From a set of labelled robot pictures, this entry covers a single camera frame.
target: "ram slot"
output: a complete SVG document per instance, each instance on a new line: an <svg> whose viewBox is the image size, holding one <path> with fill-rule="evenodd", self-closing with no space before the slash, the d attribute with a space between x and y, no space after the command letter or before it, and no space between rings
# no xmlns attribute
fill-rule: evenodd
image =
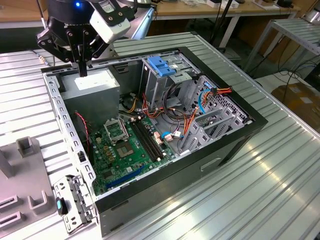
<svg viewBox="0 0 320 240"><path fill-rule="evenodd" d="M162 159L164 157L157 144L148 134L145 126L141 122L132 123L131 128L153 162L156 162L158 158Z"/></svg>

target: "power cable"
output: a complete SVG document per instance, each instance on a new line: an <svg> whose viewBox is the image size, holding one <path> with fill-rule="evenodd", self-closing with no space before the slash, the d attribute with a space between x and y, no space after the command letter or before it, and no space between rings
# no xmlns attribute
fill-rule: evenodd
<svg viewBox="0 0 320 240"><path fill-rule="evenodd" d="M287 81L287 83L286 83L286 86L285 86L285 90L284 90L284 94L283 94L283 98L282 98L282 103L284 103L284 101L285 101L285 99L286 99L286 94L287 94L287 90L288 90L288 85L289 85L289 82L290 82L290 79L291 79L291 77L293 76L293 74L302 66L302 65L304 65L304 64L306 64L307 62L309 62L309 61L311 61L311 60L313 60L313 59L315 59L315 58L317 58L317 57L319 57L320 56L320 54L319 55L316 55L316 56L314 56L314 57L312 57L312 58L310 58L310 59L308 59L308 60L306 60L306 61L304 61L303 63L301 63L300 65L298 65L295 69L294 69L294 71L292 72L292 74L290 75L290 77L289 77L289 79L288 79L288 81Z"/></svg>

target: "blue tab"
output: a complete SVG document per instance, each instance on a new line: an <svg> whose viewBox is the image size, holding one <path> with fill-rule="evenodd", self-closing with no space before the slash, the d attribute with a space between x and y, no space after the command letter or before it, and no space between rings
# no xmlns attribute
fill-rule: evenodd
<svg viewBox="0 0 320 240"><path fill-rule="evenodd" d="M56 206L58 207L58 209L61 208L61 202L60 202L60 200L58 200L58 201L56 202Z"/></svg>
<svg viewBox="0 0 320 240"><path fill-rule="evenodd" d="M176 73L176 70L169 67L168 64L159 56L148 57L148 62L161 77L169 76Z"/></svg>

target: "aluminum extrusion table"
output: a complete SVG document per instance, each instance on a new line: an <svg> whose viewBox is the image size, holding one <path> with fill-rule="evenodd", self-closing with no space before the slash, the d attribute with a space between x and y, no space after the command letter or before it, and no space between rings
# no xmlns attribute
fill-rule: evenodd
<svg viewBox="0 0 320 240"><path fill-rule="evenodd" d="M253 47L245 64L244 71L248 70L253 59L255 58L256 54L258 53L259 49L261 48L262 44L264 43L272 29L277 30L279 33L274 38L269 48L265 51L264 56L266 56L272 51L272 49L274 49L277 42L283 35L287 36L288 38L305 48L298 59L302 59L307 51L310 51L315 55L320 55L320 25L313 25L301 18L271 20L265 27L255 46Z"/></svg>
<svg viewBox="0 0 320 240"><path fill-rule="evenodd" d="M267 120L236 157L143 215L107 235L137 239L313 239L320 231L320 136L200 36L152 36L114 43L121 56L188 47ZM31 52L0 55L0 146L22 136L41 145L53 184L74 168L49 102L38 58ZM9 239L99 239L92 223L68 236L53 214Z"/></svg>

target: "green circuit board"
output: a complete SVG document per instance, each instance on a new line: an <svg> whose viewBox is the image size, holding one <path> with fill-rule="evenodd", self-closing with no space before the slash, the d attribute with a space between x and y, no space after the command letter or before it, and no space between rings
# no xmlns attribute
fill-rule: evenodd
<svg viewBox="0 0 320 240"><path fill-rule="evenodd" d="M148 118L142 119L141 122L145 127L155 131ZM152 161L131 129L130 124L128 122L124 123L124 127L129 138L127 141L117 142L116 145L111 144L104 128L92 132L89 136L93 143L92 167L96 175L93 189L97 196L175 158L171 149L166 146L166 143L163 143L164 146L159 146L159 149L162 153L165 153L165 156L160 161ZM108 187L108 185L115 184L123 178L126 178L126 180Z"/></svg>

